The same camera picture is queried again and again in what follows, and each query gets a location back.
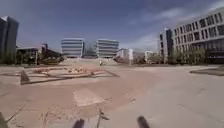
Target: white building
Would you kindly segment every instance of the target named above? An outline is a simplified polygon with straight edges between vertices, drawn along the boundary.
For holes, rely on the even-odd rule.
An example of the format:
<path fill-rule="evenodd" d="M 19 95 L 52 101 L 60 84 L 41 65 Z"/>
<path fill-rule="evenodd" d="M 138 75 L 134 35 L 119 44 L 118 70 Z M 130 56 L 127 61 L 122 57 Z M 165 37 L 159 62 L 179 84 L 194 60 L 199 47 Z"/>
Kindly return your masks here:
<path fill-rule="evenodd" d="M 81 58 L 85 41 L 82 38 L 64 38 L 61 40 L 62 54 L 68 58 Z"/>
<path fill-rule="evenodd" d="M 203 48 L 208 59 L 224 59 L 224 7 L 177 24 L 173 41 L 175 51 L 188 53 Z"/>
<path fill-rule="evenodd" d="M 113 58 L 116 56 L 119 42 L 116 40 L 99 39 L 96 42 L 98 58 Z"/>

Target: blue sky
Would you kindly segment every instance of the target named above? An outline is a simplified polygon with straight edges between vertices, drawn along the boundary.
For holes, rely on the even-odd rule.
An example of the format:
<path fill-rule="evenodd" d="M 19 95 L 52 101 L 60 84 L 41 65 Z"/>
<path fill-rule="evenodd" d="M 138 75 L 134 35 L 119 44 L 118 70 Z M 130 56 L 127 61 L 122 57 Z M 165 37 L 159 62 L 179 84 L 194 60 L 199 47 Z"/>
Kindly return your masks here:
<path fill-rule="evenodd" d="M 164 27 L 223 5 L 224 0 L 0 0 L 0 16 L 20 23 L 21 47 L 48 43 L 60 50 L 62 38 L 82 37 L 156 50 Z"/>

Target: facade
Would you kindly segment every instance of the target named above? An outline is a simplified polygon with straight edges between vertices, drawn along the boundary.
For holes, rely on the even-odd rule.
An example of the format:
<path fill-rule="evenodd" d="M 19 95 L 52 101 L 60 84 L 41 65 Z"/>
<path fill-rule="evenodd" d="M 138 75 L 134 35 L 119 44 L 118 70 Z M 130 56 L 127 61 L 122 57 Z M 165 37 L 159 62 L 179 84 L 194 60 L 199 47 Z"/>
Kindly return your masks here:
<path fill-rule="evenodd" d="M 129 49 L 121 48 L 117 51 L 116 57 L 121 57 L 123 59 L 129 59 Z"/>
<path fill-rule="evenodd" d="M 11 17 L 2 17 L 0 21 L 0 49 L 1 61 L 14 62 L 16 56 L 16 38 L 19 23 Z"/>
<path fill-rule="evenodd" d="M 95 47 L 96 47 L 95 42 L 94 43 L 93 42 L 92 43 L 85 43 L 83 58 L 88 58 L 88 59 L 97 58 Z"/>
<path fill-rule="evenodd" d="M 165 28 L 164 31 L 159 34 L 158 51 L 163 62 L 168 63 L 173 52 L 172 30 Z"/>
<path fill-rule="evenodd" d="M 62 54 L 68 58 L 81 58 L 85 41 L 82 38 L 65 38 L 61 40 Z"/>
<path fill-rule="evenodd" d="M 116 56 L 119 42 L 116 40 L 99 39 L 96 42 L 96 54 L 98 58 L 113 58 Z"/>
<path fill-rule="evenodd" d="M 203 48 L 209 62 L 224 61 L 224 7 L 178 24 L 173 29 L 174 50 L 189 53 Z"/>
<path fill-rule="evenodd" d="M 0 62 L 3 61 L 5 54 L 5 21 L 0 18 Z"/>

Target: tall building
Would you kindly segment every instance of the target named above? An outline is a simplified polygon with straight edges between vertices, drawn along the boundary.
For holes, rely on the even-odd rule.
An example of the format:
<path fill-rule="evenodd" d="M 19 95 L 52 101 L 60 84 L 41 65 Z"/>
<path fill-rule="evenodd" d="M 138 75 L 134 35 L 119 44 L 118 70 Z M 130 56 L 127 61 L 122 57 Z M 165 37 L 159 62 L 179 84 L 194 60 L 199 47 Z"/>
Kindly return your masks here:
<path fill-rule="evenodd" d="M 159 34 L 158 50 L 164 63 L 171 61 L 170 56 L 172 56 L 173 52 L 173 39 L 172 31 L 170 29 L 165 28 L 164 31 Z"/>
<path fill-rule="evenodd" d="M 61 40 L 62 54 L 68 58 L 81 58 L 85 41 L 82 38 L 65 38 Z"/>
<path fill-rule="evenodd" d="M 18 27 L 19 23 L 11 17 L 5 16 L 0 20 L 0 59 L 2 62 L 3 60 L 15 61 Z"/>
<path fill-rule="evenodd" d="M 0 18 L 0 62 L 5 54 L 5 21 Z"/>
<path fill-rule="evenodd" d="M 99 39 L 96 42 L 96 54 L 99 58 L 113 58 L 118 47 L 119 42 L 116 40 Z"/>
<path fill-rule="evenodd" d="M 174 50 L 188 53 L 203 48 L 207 60 L 224 63 L 224 7 L 173 28 Z"/>

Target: paved ground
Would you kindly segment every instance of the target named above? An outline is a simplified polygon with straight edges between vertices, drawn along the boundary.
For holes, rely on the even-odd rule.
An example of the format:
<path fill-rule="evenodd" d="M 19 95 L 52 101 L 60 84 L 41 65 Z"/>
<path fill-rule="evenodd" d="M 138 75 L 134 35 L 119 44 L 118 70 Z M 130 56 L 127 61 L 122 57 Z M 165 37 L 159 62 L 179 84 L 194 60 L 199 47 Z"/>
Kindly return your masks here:
<path fill-rule="evenodd" d="M 137 127 L 144 116 L 152 128 L 223 128 L 224 77 L 196 75 L 190 70 L 207 67 L 138 68 L 153 72 L 159 81 L 135 102 L 107 112 L 101 127 Z M 96 125 L 97 118 L 86 121 Z"/>
<path fill-rule="evenodd" d="M 66 64 L 98 65 L 98 61 L 89 60 L 73 63 Z M 112 65 L 103 68 L 119 78 L 83 78 L 22 87 L 12 84 L 10 88 L 1 85 L 6 91 L 0 96 L 0 110 L 8 118 L 25 106 L 10 121 L 12 128 L 71 128 L 79 118 L 85 120 L 84 127 L 92 128 L 97 124 L 99 108 L 110 119 L 101 121 L 100 127 L 105 128 L 136 128 L 139 116 L 144 116 L 152 128 L 224 127 L 224 77 L 189 73 L 207 67 Z"/>
<path fill-rule="evenodd" d="M 76 60 L 75 63 L 71 61 L 64 65 L 99 68 L 96 60 Z M 156 78 L 149 72 L 113 66 L 103 68 L 119 77 L 100 75 L 91 78 L 19 85 L 18 76 L 1 75 L 0 110 L 7 120 L 17 110 L 23 108 L 8 123 L 10 128 L 39 128 L 50 127 L 54 124 L 69 124 L 78 118 L 87 119 L 96 116 L 99 108 L 109 111 L 132 102 L 135 96 L 152 87 Z M 1 74 L 16 75 L 21 69 L 9 70 L 1 67 L 1 70 Z M 25 69 L 31 81 L 48 79 L 33 74 L 32 70 Z"/>

